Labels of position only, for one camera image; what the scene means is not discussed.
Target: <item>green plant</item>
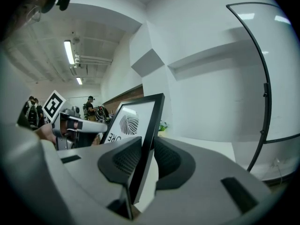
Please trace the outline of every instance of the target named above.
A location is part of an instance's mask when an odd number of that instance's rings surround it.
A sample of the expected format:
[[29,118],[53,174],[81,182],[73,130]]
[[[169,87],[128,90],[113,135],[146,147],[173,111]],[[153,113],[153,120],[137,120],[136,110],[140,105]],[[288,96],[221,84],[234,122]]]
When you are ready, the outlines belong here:
[[168,128],[168,125],[166,122],[160,121],[159,125],[159,132],[165,131]]

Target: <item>leaf logo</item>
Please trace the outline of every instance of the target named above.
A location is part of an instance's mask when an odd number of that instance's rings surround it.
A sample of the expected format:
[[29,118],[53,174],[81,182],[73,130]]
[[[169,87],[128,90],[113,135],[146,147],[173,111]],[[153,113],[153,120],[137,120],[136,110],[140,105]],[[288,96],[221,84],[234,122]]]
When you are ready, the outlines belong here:
[[121,132],[126,135],[137,134],[138,125],[139,125],[138,115],[124,115],[120,121]]

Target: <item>black rectangular slot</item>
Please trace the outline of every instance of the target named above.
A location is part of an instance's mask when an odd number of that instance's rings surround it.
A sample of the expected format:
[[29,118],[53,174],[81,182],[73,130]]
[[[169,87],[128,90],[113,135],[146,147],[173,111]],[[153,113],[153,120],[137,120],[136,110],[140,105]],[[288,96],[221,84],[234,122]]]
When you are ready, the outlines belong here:
[[236,178],[224,178],[221,182],[240,209],[241,213],[248,212],[258,204],[256,199]]
[[76,160],[79,160],[81,159],[80,156],[78,155],[73,155],[73,156],[70,156],[70,157],[64,157],[61,159],[62,163],[69,163],[69,162],[73,162],[73,161],[76,161]]

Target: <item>potted plant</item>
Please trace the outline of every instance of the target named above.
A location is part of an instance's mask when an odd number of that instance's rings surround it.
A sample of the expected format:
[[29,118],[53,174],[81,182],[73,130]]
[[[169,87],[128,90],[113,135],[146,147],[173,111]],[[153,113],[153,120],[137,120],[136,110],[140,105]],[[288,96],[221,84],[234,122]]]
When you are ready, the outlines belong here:
[[166,122],[160,121],[159,130],[158,130],[158,136],[164,137],[165,136],[165,130],[168,128],[168,125]]

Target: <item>ceiling light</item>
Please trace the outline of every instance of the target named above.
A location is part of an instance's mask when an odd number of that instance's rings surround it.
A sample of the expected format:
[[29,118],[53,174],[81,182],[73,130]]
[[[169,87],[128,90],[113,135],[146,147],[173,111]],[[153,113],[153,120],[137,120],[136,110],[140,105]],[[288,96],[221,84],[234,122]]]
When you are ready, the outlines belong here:
[[250,20],[254,18],[254,13],[238,14],[242,20]]
[[67,53],[67,58],[69,59],[69,63],[75,64],[73,54],[72,54],[71,41],[70,40],[64,41],[64,45],[65,45],[65,49],[66,49],[66,53]]
[[275,16],[275,20],[279,21],[279,22],[291,24],[291,22],[287,18],[285,18],[285,17]]
[[76,79],[77,79],[77,81],[78,81],[79,85],[82,85],[82,84],[83,84],[83,83],[81,82],[81,79],[80,79],[80,77],[77,77]]

